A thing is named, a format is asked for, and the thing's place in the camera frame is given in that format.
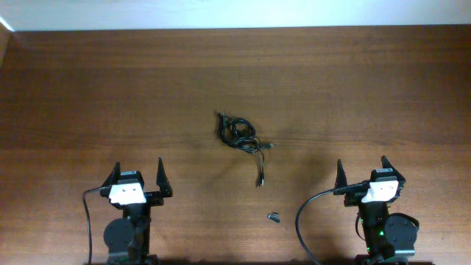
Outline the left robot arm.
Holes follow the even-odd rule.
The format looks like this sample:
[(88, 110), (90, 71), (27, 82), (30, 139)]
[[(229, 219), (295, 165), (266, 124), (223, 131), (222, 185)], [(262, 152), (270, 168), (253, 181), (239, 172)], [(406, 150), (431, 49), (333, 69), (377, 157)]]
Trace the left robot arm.
[(103, 182), (100, 195), (122, 212), (122, 217), (111, 221), (103, 232), (107, 264), (159, 264), (158, 256), (149, 251), (151, 209), (173, 196), (162, 158), (157, 159), (156, 186), (156, 191), (145, 191), (141, 172), (123, 172), (119, 163)]

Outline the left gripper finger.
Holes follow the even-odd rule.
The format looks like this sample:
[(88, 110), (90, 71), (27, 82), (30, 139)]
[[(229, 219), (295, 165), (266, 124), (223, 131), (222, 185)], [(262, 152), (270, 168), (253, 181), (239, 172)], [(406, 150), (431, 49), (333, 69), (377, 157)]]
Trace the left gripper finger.
[(113, 167), (112, 172), (107, 177), (107, 179), (103, 182), (102, 187), (108, 187), (115, 185), (121, 175), (121, 167), (120, 163), (116, 162), (115, 166)]
[(157, 161), (156, 184), (159, 187), (162, 198), (173, 197), (173, 190), (166, 176), (162, 157), (159, 157)]

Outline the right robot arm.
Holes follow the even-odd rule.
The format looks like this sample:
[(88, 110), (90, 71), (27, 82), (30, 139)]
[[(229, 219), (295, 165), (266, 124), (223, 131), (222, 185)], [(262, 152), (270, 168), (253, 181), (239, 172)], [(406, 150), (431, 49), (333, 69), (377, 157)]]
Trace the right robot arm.
[(358, 209), (356, 223), (363, 229), (367, 254), (357, 255), (356, 264), (407, 264), (415, 255), (419, 222), (404, 213), (389, 212), (406, 179), (386, 156), (380, 160), (382, 167), (372, 170), (368, 180), (351, 185), (338, 160), (333, 194), (343, 195), (346, 207)]

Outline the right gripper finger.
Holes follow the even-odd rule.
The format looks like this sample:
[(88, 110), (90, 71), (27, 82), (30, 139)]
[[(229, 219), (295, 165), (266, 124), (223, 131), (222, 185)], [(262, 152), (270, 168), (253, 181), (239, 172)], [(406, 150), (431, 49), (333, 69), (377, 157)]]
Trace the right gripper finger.
[(391, 164), (391, 162), (389, 161), (389, 159), (383, 155), (381, 158), (380, 158), (380, 161), (381, 161), (381, 164), (382, 164), (382, 170), (384, 173), (388, 173), (390, 175), (398, 175), (398, 171), (396, 170), (395, 167), (393, 167), (393, 165)]
[(347, 186), (347, 176), (346, 172), (343, 168), (341, 159), (337, 160), (337, 165), (336, 165), (336, 181), (334, 188), (344, 188)]

